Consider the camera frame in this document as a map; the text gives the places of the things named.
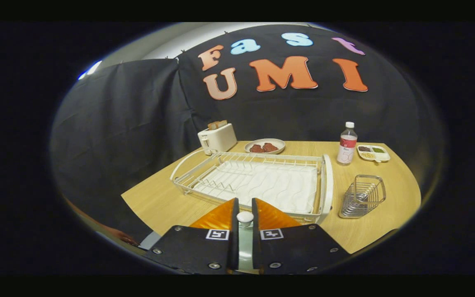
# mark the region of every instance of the metal basket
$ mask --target metal basket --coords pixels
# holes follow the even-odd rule
[[[386,188],[381,177],[359,174],[343,196],[339,216],[360,218],[386,200]]]

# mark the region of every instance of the wire rack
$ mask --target wire rack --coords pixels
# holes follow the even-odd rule
[[[359,174],[343,196],[339,216],[360,218],[386,200],[386,188],[381,177]]]
[[[332,167],[328,155],[280,156],[217,152],[185,174],[170,180],[184,194],[198,193],[219,201],[238,198],[250,209],[259,198],[304,222],[322,222],[332,202]]]

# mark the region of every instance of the steak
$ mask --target steak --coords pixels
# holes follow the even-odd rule
[[[261,148],[259,144],[255,144],[250,148],[251,153],[264,153],[265,151]]]
[[[274,145],[272,145],[272,143],[266,142],[266,143],[263,145],[263,150],[264,150],[266,153],[269,153],[269,152],[277,151],[277,150],[279,150],[279,149],[278,149],[277,147],[275,147]]]

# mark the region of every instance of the wooden table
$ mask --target wooden table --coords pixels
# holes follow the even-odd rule
[[[249,141],[238,141],[229,152],[244,153],[246,143]],[[383,143],[358,144],[382,146],[388,151],[391,159],[388,162],[376,163],[364,160],[355,153],[351,164],[341,166],[336,163],[339,145],[337,141],[286,141],[285,150],[280,154],[329,155],[334,179],[333,209],[320,226],[351,254],[376,241],[392,229],[401,227],[421,205],[419,185],[397,154]],[[195,154],[181,165],[175,176],[182,175],[208,157],[203,153]],[[219,202],[203,199],[200,195],[184,195],[182,190],[170,181],[170,175],[183,158],[122,194],[134,213],[160,235],[164,235],[171,226],[176,224],[190,226],[219,205]],[[341,209],[343,195],[357,174],[382,177],[386,186],[386,200],[362,218],[340,218],[338,211]]]

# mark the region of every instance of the bottle label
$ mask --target bottle label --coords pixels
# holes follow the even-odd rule
[[[350,139],[343,139],[340,138],[340,146],[341,147],[348,147],[348,148],[353,148],[357,145],[357,140],[350,140]]]
[[[355,153],[354,148],[341,146],[338,150],[337,161],[344,164],[349,164],[353,160],[354,153]]]

